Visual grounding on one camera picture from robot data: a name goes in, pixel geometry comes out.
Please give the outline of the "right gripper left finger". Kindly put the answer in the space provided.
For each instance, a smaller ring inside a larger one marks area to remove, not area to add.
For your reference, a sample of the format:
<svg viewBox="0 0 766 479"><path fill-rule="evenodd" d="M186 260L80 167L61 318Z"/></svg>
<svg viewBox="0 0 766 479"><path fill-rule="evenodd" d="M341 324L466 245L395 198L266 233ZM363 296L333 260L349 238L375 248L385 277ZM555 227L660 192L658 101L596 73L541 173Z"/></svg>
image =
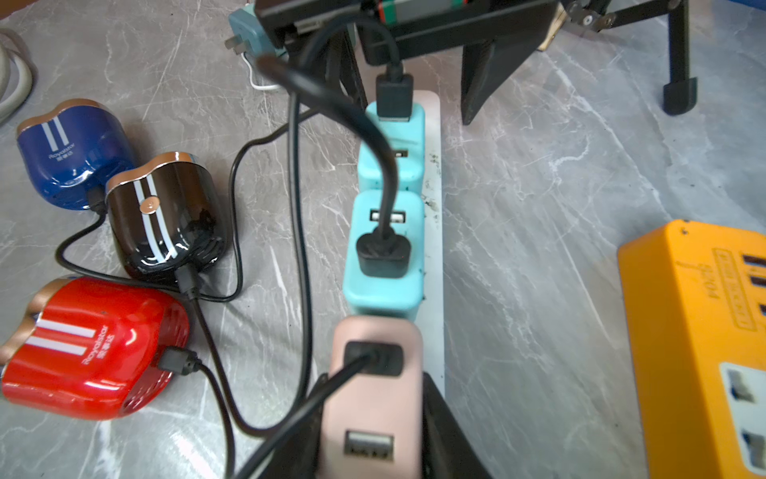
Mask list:
<svg viewBox="0 0 766 479"><path fill-rule="evenodd" d="M317 407L285 443L275 448L257 477L315 479L322 413L323 407Z"/></svg>

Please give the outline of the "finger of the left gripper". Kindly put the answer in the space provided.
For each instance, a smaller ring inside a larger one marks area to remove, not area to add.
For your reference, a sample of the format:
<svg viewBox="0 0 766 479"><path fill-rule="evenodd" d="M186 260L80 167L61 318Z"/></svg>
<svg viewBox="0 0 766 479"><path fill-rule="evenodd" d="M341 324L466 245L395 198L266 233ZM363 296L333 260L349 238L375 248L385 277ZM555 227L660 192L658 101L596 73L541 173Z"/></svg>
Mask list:
<svg viewBox="0 0 766 479"><path fill-rule="evenodd" d="M326 50L328 84L347 96L361 110L368 106L365 89L356 60L353 33L345 29L335 34Z"/></svg>
<svg viewBox="0 0 766 479"><path fill-rule="evenodd" d="M531 44L472 44L463 47L461 117L470 125L489 98L537 50Z"/></svg>

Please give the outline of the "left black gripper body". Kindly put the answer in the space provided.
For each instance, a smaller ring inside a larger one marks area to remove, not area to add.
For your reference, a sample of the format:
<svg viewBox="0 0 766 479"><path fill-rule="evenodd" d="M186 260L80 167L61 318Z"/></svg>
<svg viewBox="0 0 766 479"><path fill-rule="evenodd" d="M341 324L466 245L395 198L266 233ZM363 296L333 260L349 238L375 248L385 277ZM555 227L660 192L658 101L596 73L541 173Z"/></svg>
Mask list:
<svg viewBox="0 0 766 479"><path fill-rule="evenodd" d="M342 14L381 24L400 57L457 47L464 66L520 66L544 42L558 1L257 1L255 16L269 40L300 53L312 34Z"/></svg>

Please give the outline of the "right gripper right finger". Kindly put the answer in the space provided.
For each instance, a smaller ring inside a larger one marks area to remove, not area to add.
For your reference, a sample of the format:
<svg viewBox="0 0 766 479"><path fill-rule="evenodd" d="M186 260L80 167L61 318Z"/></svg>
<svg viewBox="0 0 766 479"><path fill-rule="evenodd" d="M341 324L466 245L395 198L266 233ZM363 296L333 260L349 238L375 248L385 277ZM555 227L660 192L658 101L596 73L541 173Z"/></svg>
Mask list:
<svg viewBox="0 0 766 479"><path fill-rule="evenodd" d="M423 373L423 477L491 479L434 380Z"/></svg>

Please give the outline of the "pink charger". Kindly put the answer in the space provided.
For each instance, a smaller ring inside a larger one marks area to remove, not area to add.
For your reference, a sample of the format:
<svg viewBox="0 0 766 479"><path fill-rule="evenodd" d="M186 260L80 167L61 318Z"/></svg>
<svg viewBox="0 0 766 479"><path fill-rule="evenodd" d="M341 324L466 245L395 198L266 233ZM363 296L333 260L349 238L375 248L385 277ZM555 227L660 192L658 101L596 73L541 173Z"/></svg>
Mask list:
<svg viewBox="0 0 766 479"><path fill-rule="evenodd" d="M357 315L336 327L330 375L373 353L324 403L318 478L423 476L423 339L408 319Z"/></svg>

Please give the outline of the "yellow power strip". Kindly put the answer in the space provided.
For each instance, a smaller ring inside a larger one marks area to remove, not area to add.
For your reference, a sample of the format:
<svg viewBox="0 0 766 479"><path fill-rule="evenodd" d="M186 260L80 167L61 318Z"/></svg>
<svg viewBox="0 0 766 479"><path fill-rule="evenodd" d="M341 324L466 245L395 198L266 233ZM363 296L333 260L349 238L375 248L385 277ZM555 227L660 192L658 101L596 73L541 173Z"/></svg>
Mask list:
<svg viewBox="0 0 766 479"><path fill-rule="evenodd" d="M765 238L676 220L618 250L653 478L765 474Z"/></svg>

